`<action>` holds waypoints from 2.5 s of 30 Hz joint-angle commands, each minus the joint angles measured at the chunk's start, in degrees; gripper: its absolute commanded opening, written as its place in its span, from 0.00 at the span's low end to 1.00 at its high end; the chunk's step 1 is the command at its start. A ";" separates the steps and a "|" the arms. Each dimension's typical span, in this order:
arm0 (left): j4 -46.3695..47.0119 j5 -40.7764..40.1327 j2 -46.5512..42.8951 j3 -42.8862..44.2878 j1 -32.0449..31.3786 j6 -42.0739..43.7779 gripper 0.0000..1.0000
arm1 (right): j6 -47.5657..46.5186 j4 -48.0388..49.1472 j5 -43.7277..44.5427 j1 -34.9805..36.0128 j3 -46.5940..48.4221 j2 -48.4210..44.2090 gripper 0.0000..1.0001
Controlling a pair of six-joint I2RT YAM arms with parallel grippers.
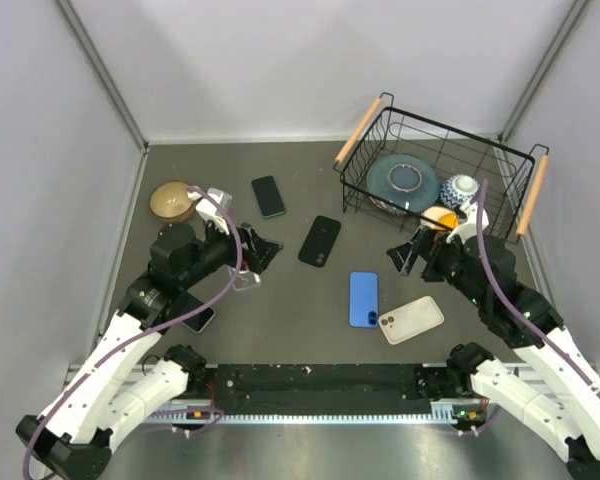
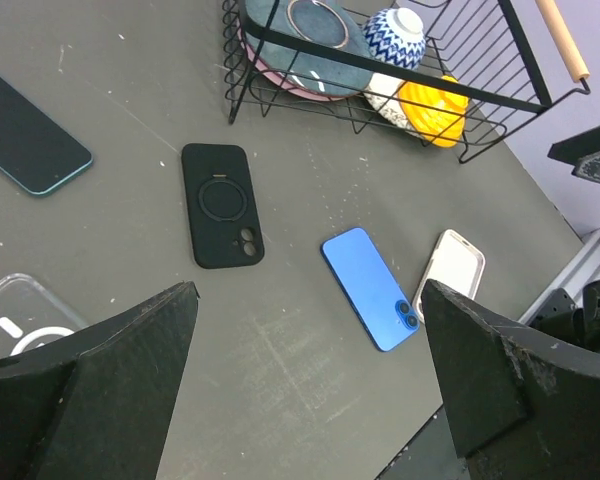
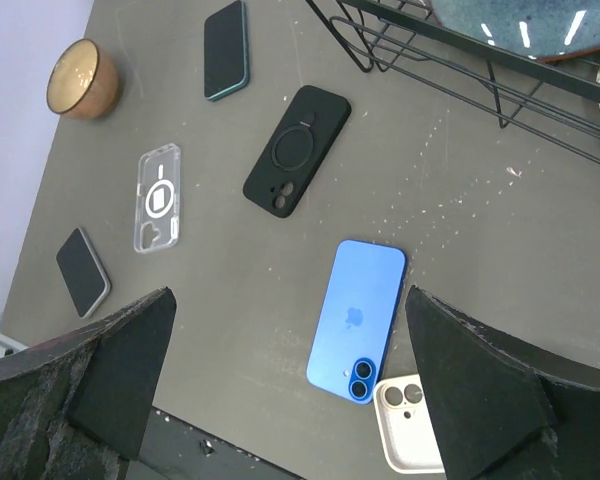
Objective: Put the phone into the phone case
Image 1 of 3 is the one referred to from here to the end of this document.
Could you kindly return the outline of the blue phone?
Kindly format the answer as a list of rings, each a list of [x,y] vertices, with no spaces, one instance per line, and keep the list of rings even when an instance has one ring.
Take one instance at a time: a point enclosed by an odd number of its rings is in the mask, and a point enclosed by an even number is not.
[[[373,272],[352,272],[349,277],[349,325],[376,328],[379,317],[378,276]]]

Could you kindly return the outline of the white-edged black phone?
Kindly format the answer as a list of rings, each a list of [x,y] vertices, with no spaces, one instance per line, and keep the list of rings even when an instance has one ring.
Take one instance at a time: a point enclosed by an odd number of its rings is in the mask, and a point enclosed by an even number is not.
[[[203,305],[203,302],[195,296],[188,295],[184,306],[184,312],[190,313],[193,310],[198,309]],[[214,319],[216,312],[213,308],[207,308],[197,315],[193,315],[182,322],[190,331],[194,333],[201,333],[207,325]]]

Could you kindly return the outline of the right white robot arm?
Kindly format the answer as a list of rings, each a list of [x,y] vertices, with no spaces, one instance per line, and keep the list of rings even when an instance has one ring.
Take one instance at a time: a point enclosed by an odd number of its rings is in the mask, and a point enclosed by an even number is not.
[[[402,275],[423,259],[422,279],[446,282],[470,300],[487,328],[555,397],[508,377],[493,355],[475,345],[452,353],[456,364],[446,372],[449,388],[495,401],[550,445],[572,478],[600,479],[600,375],[554,306],[518,280],[515,256],[505,243],[481,232],[464,238],[455,231],[419,227],[410,241],[387,254]]]

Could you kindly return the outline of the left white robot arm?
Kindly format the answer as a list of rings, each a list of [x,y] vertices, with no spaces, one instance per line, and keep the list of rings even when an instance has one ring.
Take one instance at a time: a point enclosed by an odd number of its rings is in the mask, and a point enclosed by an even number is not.
[[[22,475],[38,461],[62,479],[97,479],[124,440],[169,400],[206,387],[204,361],[177,345],[156,371],[121,388],[137,362],[171,327],[211,308],[189,290],[224,266],[235,274],[263,273],[282,243],[260,237],[249,224],[205,225],[198,238],[189,224],[169,224],[150,247],[146,271],[127,289],[95,350],[68,387],[41,413],[24,416],[16,435],[25,445]]]

